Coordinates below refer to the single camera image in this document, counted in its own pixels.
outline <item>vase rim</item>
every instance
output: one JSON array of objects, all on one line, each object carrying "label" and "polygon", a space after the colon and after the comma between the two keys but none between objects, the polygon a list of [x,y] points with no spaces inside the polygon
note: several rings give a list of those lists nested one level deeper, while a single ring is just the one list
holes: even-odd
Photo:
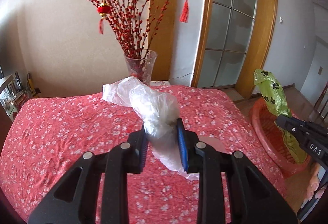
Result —
[{"label": "vase rim", "polygon": [[145,59],[141,59],[141,58],[130,58],[130,57],[128,57],[128,56],[126,56],[126,55],[124,55],[124,57],[126,58],[126,59],[130,59],[130,60],[148,60],[148,59],[152,59],[152,58],[156,58],[157,57],[157,53],[155,52],[155,51],[153,51],[153,50],[149,50],[148,51],[149,53],[152,53],[151,55],[151,57],[149,57],[149,58],[145,58]]}]

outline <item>orange plastic basket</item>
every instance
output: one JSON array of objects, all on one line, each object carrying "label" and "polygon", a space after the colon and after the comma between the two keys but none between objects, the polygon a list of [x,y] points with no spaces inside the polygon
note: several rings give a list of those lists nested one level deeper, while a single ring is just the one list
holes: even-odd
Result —
[{"label": "orange plastic basket", "polygon": [[306,168],[310,156],[307,156],[303,164],[295,163],[294,158],[283,142],[281,130],[274,123],[277,117],[268,111],[263,98],[255,102],[249,112],[249,118],[264,149],[281,169],[285,178],[289,178]]}]

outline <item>red tassel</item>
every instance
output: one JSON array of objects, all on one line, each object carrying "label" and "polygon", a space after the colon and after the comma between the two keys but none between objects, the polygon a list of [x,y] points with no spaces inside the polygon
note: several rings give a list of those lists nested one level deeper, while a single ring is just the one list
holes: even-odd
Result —
[{"label": "red tassel", "polygon": [[183,5],[182,14],[180,17],[180,22],[188,22],[188,16],[189,16],[189,6],[188,6],[188,0],[185,1],[185,4]]},{"label": "red tassel", "polygon": [[104,34],[104,18],[99,21],[99,33]]}]

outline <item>tablecloth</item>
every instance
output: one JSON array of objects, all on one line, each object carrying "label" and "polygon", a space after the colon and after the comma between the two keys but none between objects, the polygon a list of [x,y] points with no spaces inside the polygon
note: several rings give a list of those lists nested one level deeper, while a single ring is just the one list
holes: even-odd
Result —
[{"label": "tablecloth", "polygon": [[[153,88],[177,97],[186,129],[218,138],[227,153],[244,152],[284,195],[281,171],[225,93],[186,86]],[[2,150],[0,188],[24,220],[82,153],[107,152],[141,128],[131,108],[108,103],[101,95],[32,99],[20,110]],[[130,223],[195,223],[198,187],[198,181],[167,170],[149,150],[144,172],[128,175]],[[226,186],[224,191],[229,221]]]}]

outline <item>door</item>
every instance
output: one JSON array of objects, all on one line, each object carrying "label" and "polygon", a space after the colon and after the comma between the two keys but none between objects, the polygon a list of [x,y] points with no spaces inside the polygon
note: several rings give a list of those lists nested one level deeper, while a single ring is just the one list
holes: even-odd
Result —
[{"label": "door", "polygon": [[257,0],[213,0],[198,88],[237,82],[254,25]]}]

